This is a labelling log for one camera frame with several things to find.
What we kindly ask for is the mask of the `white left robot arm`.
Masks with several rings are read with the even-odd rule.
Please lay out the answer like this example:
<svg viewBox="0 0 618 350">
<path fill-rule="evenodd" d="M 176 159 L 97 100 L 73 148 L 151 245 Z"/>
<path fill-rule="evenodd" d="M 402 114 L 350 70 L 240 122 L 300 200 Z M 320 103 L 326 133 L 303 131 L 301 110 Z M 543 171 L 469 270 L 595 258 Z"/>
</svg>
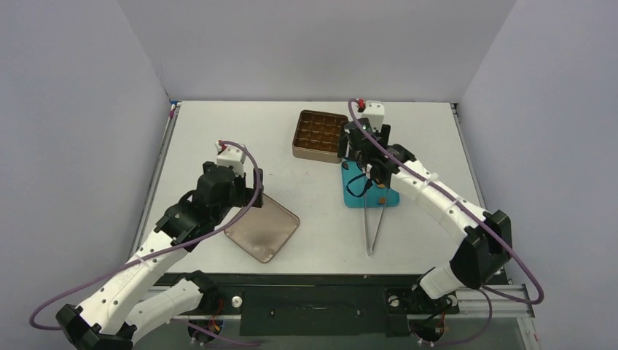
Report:
<svg viewBox="0 0 618 350">
<path fill-rule="evenodd" d="M 201 271 L 183 273 L 174 285 L 144 300 L 144 294 L 210 236 L 231 209 L 246 213 L 263 204 L 263 171 L 247 187 L 243 162 L 207 161 L 196 188 L 165 210 L 143 244 L 90 297 L 66 304 L 56 321 L 75 349 L 131 349 L 160 325 L 188 311 L 207 314 L 217 304 L 217 286 Z"/>
</svg>

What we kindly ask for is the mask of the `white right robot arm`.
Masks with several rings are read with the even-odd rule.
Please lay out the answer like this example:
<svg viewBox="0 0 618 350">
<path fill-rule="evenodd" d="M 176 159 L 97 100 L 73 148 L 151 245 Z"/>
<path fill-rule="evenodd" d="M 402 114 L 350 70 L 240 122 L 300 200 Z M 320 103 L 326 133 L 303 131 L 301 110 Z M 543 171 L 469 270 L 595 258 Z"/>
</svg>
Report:
<svg viewBox="0 0 618 350">
<path fill-rule="evenodd" d="M 339 156 L 358 165 L 363 191 L 382 186 L 404 195 L 449 234 L 457 249 L 450 260 L 430 268 L 416 282 L 412 304 L 430 311 L 440 298 L 462 287 L 480 289 L 513 257 L 511 223 L 502 211 L 490 213 L 467 201 L 399 144 L 388 145 L 367 118 L 343 124 Z"/>
</svg>

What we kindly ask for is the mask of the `gold cookie tin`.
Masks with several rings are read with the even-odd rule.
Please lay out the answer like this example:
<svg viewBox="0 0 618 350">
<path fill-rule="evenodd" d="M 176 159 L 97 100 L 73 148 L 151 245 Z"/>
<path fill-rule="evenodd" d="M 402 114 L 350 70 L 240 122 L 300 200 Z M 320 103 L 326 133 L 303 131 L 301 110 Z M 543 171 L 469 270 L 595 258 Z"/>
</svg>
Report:
<svg viewBox="0 0 618 350">
<path fill-rule="evenodd" d="M 302 110 L 292 140 L 293 156 L 324 163 L 340 163 L 340 133 L 348 121 L 342 114 Z"/>
</svg>

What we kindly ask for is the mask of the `metal tongs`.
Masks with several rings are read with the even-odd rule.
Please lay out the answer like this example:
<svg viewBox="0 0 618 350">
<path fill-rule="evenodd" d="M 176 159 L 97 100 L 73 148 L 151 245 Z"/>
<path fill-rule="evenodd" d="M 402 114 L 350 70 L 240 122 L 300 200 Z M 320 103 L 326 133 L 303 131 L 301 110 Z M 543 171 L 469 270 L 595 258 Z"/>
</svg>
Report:
<svg viewBox="0 0 618 350">
<path fill-rule="evenodd" d="M 362 197 L 364 238 L 368 257 L 373 256 L 380 234 L 383 215 L 388 206 L 389 190 L 383 185 L 373 184 Z M 379 203 L 379 198 L 385 197 L 384 204 Z"/>
</svg>

